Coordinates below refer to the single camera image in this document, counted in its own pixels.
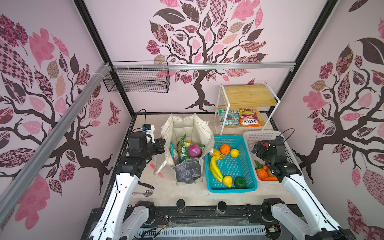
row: black post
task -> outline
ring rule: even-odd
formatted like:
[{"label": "black post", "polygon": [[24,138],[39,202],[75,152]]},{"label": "black post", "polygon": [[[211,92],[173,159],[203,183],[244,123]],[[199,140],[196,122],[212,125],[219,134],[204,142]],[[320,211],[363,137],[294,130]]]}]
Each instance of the black post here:
[{"label": "black post", "polygon": [[[77,9],[79,10],[79,13],[80,13],[81,17],[83,18],[83,21],[84,21],[85,25],[87,26],[87,29],[88,29],[89,33],[91,34],[91,37],[92,37],[97,49],[99,50],[101,58],[103,59],[104,62],[109,63],[109,65],[111,67],[113,67],[112,61],[109,58],[109,55],[107,53],[107,50],[105,49],[103,42],[101,41],[100,35],[97,32],[96,26],[93,23],[93,20],[92,20],[90,14],[88,12],[88,9],[85,5],[85,2],[83,0],[73,0],[73,1],[76,5]],[[133,110],[133,107],[132,107],[131,103],[129,102],[127,94],[123,90],[123,87],[121,85],[119,77],[117,76],[116,72],[113,71],[113,69],[110,73],[111,73],[112,79],[115,82],[116,87],[120,93],[120,96],[121,96],[125,106],[127,107],[128,112],[130,113],[131,117],[133,117],[135,114],[135,111]]]},{"label": "black post", "polygon": [[[316,40],[317,36],[319,35],[325,22],[327,21],[327,19],[331,15],[331,12],[332,12],[333,8],[335,7],[337,1],[338,0],[328,0],[327,3],[325,4],[323,10],[320,13],[319,18],[317,19],[315,25],[313,26],[313,28],[311,30],[311,33],[309,34],[307,40],[305,41],[303,47],[300,50],[299,55],[296,58],[295,68],[293,69],[293,71],[288,73],[288,75],[285,78],[281,88],[279,89],[279,92],[276,94],[279,97],[279,99],[281,99],[283,97],[284,93],[287,91],[288,86],[292,82],[292,79],[294,78],[299,67],[303,63],[304,58],[307,56],[308,51],[311,49],[314,41]],[[271,107],[268,111],[268,114],[271,114],[274,108],[275,107]]]}]

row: canvas bag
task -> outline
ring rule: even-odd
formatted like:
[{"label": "canvas bag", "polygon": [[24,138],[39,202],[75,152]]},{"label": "canvas bag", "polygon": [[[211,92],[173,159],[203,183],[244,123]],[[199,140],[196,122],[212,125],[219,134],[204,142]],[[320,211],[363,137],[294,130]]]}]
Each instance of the canvas bag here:
[{"label": "canvas bag", "polygon": [[[170,153],[170,143],[173,142],[175,148],[177,148],[178,141],[186,134],[186,141],[190,141],[193,144],[203,144],[205,145],[204,150],[202,152],[201,157],[199,158],[199,164],[201,166],[201,172],[203,170],[204,160],[203,157],[207,155],[209,152],[213,151],[213,147],[215,145],[215,138],[212,130],[208,127],[208,122],[203,121],[196,114],[180,117],[175,115],[170,115],[165,124],[161,127],[161,137],[166,141],[164,145],[165,150],[165,160],[162,163],[155,162],[155,171],[154,174],[158,174],[160,170],[168,165],[172,167],[175,174],[177,174],[178,168],[184,167],[183,164],[188,164],[188,160],[185,160],[183,163],[177,165],[175,167],[175,163],[173,161],[172,155]],[[177,185],[182,185],[186,183],[192,182],[202,182],[202,174],[201,177],[195,179],[194,181],[184,181],[177,182]]]}]

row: beige table surface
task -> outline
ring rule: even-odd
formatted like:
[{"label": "beige table surface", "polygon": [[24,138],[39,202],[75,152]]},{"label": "beige table surface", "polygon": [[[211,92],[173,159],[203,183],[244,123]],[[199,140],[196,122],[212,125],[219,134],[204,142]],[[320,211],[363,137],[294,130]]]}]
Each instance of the beige table surface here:
[{"label": "beige table surface", "polygon": [[[214,114],[198,114],[198,116],[205,120],[209,121],[209,126],[212,131],[215,133],[215,127],[213,123]],[[167,114],[157,114],[157,115],[147,115],[146,123],[152,124],[155,126],[155,138],[160,137],[161,127],[164,125],[165,121],[168,119],[169,115]],[[144,115],[138,115],[134,129],[141,127],[144,124]],[[242,136],[246,131],[261,130],[261,127],[234,127],[229,129],[224,129],[223,134],[232,134]],[[273,130],[272,126],[268,124],[265,130]],[[162,162],[165,159],[165,155],[157,155],[156,161]],[[245,193],[232,193],[232,194],[220,194],[220,193],[211,193],[207,189],[206,177],[205,177],[205,165],[203,169],[203,182],[197,184],[185,184],[185,185],[176,185],[175,173],[169,166],[165,166],[161,173],[164,176],[164,179],[161,179],[158,175],[153,174],[152,168],[147,165],[145,167],[140,181],[143,183],[148,183],[155,187],[153,190],[152,196],[144,197],[142,194],[133,195],[129,201],[132,205],[135,205],[139,200],[152,201],[155,206],[176,206],[176,202],[179,199],[184,199],[187,206],[205,206],[205,205],[216,205],[219,201],[224,201],[227,205],[244,205],[244,204],[262,204],[265,198],[279,197],[286,204],[295,204],[292,196],[288,191],[281,185],[268,185],[258,183],[256,191],[245,192]],[[135,192],[143,192],[148,188],[141,185],[137,185]]]}]

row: white plastic basket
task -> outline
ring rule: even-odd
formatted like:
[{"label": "white plastic basket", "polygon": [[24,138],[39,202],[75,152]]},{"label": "white plastic basket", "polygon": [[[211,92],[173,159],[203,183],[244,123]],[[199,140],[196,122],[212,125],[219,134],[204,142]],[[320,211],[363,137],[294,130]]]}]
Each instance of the white plastic basket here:
[{"label": "white plastic basket", "polygon": [[[251,163],[252,163],[253,171],[255,172],[256,181],[261,183],[261,184],[280,184],[280,183],[279,183],[279,181],[271,181],[271,182],[270,181],[261,181],[257,177],[257,173],[255,170],[255,160],[258,161],[259,163],[263,164],[263,165],[265,165],[265,162],[263,160],[261,160],[260,158],[258,158],[255,154],[251,153],[251,149],[249,149],[249,144],[252,144],[252,143],[255,143],[258,141],[262,141],[262,140],[274,140],[280,134],[281,134],[281,132],[279,132],[279,131],[266,131],[266,130],[264,130],[264,131],[248,131],[248,132],[245,132],[243,134],[245,146],[247,147],[249,157],[252,159]],[[293,155],[291,148],[288,146],[288,143],[284,142],[284,145],[285,145],[285,154],[287,156],[288,162],[293,162],[300,169],[299,164],[297,163],[296,158]]]}]

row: lemon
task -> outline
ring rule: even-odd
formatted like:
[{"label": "lemon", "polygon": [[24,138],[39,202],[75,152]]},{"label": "lemon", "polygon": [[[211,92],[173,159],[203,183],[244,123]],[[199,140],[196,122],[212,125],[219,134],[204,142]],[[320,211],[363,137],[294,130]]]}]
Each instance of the lemon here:
[{"label": "lemon", "polygon": [[218,157],[218,156],[220,156],[220,151],[219,150],[217,150],[216,148],[214,148],[214,152],[212,153],[212,154],[210,154],[212,157],[213,156],[215,156],[215,157]]},{"label": "lemon", "polygon": [[223,178],[223,184],[229,188],[232,187],[232,177],[231,176],[225,176]]},{"label": "lemon", "polygon": [[232,150],[231,150],[231,156],[232,156],[232,157],[238,157],[238,156],[239,156],[239,150],[237,150],[237,149],[232,149]]}]

